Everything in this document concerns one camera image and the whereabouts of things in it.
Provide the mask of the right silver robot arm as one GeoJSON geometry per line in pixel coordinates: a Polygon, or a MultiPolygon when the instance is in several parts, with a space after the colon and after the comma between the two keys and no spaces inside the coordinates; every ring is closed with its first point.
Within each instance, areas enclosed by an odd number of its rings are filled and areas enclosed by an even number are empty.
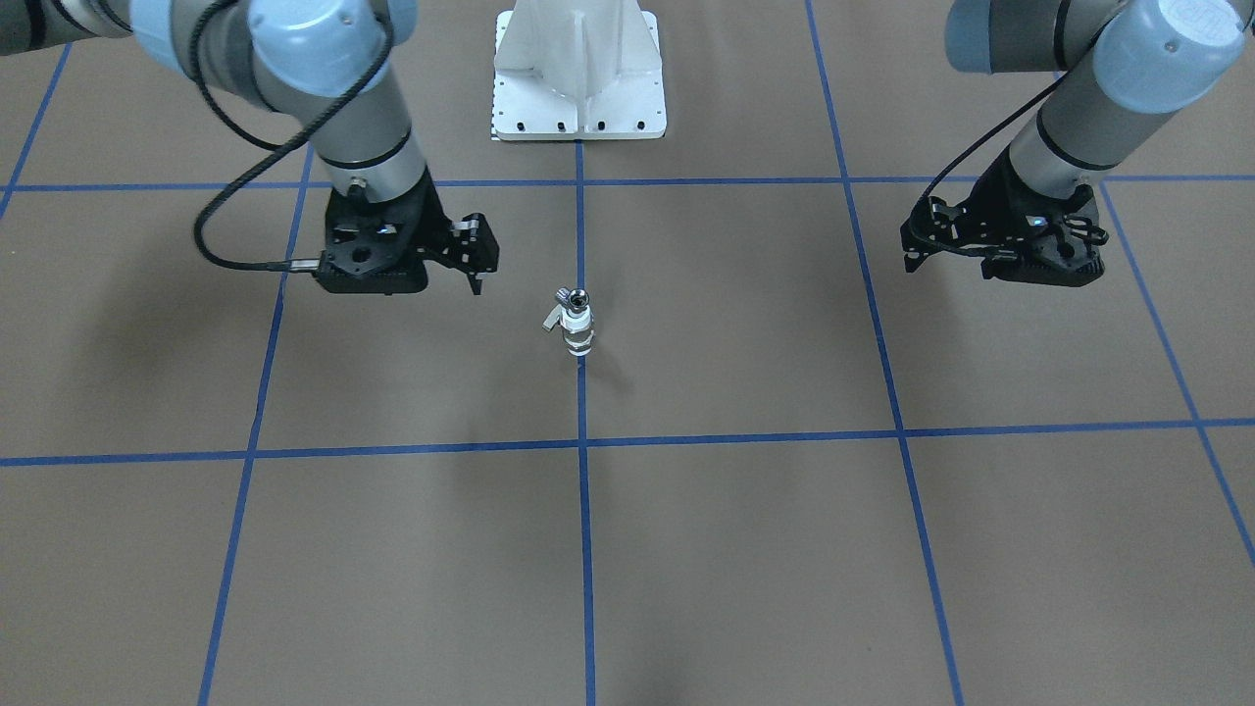
{"type": "MultiPolygon", "coordinates": [[[[201,209],[192,237],[223,270],[307,273],[330,293],[418,293],[427,263],[466,273],[474,293],[499,265],[484,214],[453,221],[399,93],[388,58],[417,23],[413,1],[5,1],[3,54],[90,38],[131,38],[149,58],[188,76],[233,134],[265,149],[259,166],[201,209]],[[312,144],[328,166],[326,250],[315,260],[221,258],[205,228],[221,206],[282,157],[312,144]]],[[[1097,23],[1076,1],[958,1],[948,58],[960,71],[1064,71],[1032,98],[1038,117],[1008,145],[973,193],[949,206],[925,192],[902,224],[904,260],[976,258],[986,278],[1081,286],[1103,273],[1093,188],[1049,196],[1029,161],[1071,166],[1047,112],[1076,89],[1097,23]]]]}

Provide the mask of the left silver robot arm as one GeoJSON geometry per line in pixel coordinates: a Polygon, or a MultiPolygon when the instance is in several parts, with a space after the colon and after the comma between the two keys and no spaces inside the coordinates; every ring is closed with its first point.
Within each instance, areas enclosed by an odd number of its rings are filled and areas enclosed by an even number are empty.
{"type": "MultiPolygon", "coordinates": [[[[1094,188],[1237,59],[1250,14],[1227,1],[956,1],[946,55],[958,71],[1058,69],[1034,120],[968,199],[922,192],[901,224],[904,267],[979,260],[981,276],[1081,287],[1104,275],[1094,188]]],[[[525,135],[628,128],[660,107],[654,19],[633,1],[520,1],[499,18],[497,97],[525,135]]]]}

